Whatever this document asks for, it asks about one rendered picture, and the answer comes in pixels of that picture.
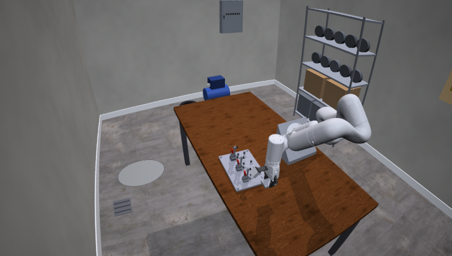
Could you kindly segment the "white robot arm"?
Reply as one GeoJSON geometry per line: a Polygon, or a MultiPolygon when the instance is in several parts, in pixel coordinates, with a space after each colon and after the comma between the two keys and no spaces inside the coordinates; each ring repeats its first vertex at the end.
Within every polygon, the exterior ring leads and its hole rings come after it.
{"type": "Polygon", "coordinates": [[[371,137],[371,128],[359,98],[347,94],[340,98],[336,110],[322,107],[316,113],[317,121],[293,123],[281,136],[269,136],[265,162],[279,165],[286,149],[300,151],[323,143],[334,145],[341,138],[353,143],[365,143],[371,137]]]}

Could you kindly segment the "black toggle clamp with red handle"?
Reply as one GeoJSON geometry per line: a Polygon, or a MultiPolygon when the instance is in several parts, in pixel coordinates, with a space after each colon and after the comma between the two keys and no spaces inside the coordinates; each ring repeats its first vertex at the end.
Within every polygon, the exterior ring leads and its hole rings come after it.
{"type": "Polygon", "coordinates": [[[243,181],[243,182],[248,182],[248,181],[249,181],[248,173],[249,173],[250,170],[251,170],[251,168],[247,168],[247,169],[246,169],[247,174],[246,174],[246,172],[244,171],[244,176],[242,177],[242,181],[243,181]]]}

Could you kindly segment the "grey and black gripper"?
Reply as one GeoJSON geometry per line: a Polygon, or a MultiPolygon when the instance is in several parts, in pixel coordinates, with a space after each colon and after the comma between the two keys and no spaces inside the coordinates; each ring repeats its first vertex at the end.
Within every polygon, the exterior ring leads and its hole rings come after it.
{"type": "Polygon", "coordinates": [[[278,183],[277,179],[279,178],[280,167],[279,167],[279,165],[270,166],[267,163],[265,163],[265,166],[267,166],[268,170],[265,171],[265,173],[264,173],[265,174],[264,179],[269,178],[271,181],[269,188],[274,187],[274,185],[278,183]],[[274,181],[272,181],[272,180],[274,180],[274,181]]]}

